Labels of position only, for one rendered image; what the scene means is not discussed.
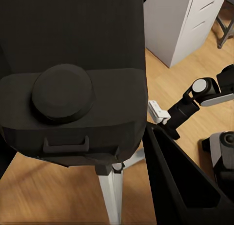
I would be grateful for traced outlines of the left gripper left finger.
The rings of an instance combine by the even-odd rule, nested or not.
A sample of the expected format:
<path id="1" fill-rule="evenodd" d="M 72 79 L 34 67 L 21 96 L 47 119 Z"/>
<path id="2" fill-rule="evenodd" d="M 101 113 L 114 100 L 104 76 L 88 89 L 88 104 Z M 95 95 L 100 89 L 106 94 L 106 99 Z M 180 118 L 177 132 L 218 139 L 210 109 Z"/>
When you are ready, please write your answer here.
<path id="1" fill-rule="evenodd" d="M 0 178 L 4 175 L 17 151 L 7 145 L 0 133 Z"/>

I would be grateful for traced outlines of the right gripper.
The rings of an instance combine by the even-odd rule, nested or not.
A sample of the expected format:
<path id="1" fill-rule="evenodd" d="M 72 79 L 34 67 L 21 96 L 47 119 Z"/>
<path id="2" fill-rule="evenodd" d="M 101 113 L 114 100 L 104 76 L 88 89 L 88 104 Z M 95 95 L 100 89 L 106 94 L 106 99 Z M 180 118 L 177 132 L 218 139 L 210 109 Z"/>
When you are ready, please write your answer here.
<path id="1" fill-rule="evenodd" d="M 167 111 L 171 118 L 165 125 L 163 125 L 162 122 L 160 122 L 159 125 L 172 139 L 178 140 L 180 135 L 176 129 L 189 118 L 179 110 L 176 104 L 174 104 L 169 110 L 164 111 Z"/>

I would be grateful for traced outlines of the camera tripod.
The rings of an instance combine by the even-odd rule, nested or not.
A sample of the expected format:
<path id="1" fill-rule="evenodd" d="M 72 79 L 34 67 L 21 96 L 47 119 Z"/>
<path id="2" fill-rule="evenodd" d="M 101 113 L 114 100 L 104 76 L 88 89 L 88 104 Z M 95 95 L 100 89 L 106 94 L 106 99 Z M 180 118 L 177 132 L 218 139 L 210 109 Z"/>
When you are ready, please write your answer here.
<path id="1" fill-rule="evenodd" d="M 109 165 L 95 165 L 110 225 L 121 225 L 123 170 L 143 158 L 145 158 L 145 153 L 144 148 L 141 148 L 125 162 Z"/>

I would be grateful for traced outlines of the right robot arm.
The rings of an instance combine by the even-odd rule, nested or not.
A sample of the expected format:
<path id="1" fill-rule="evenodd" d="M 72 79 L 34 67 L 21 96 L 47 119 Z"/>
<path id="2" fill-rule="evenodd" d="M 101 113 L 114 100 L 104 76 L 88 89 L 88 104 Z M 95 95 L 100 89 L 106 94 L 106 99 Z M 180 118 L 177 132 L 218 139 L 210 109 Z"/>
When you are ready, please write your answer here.
<path id="1" fill-rule="evenodd" d="M 225 67 L 216 75 L 218 84 L 211 77 L 195 80 L 183 94 L 182 99 L 169 110 L 162 110 L 155 100 L 148 100 L 148 111 L 154 122 L 172 138 L 178 140 L 180 135 L 176 129 L 199 111 L 199 106 L 209 107 L 234 100 L 234 64 Z M 189 96 L 192 92 L 193 97 Z"/>

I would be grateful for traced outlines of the digital camera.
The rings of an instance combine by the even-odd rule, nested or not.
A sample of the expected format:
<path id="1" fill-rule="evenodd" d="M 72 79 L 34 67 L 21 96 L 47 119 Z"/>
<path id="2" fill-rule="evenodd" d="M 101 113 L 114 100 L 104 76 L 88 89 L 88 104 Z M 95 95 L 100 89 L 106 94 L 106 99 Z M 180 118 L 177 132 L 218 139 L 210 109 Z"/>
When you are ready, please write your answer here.
<path id="1" fill-rule="evenodd" d="M 125 162 L 147 125 L 146 0 L 0 0 L 0 133 L 24 156 Z"/>

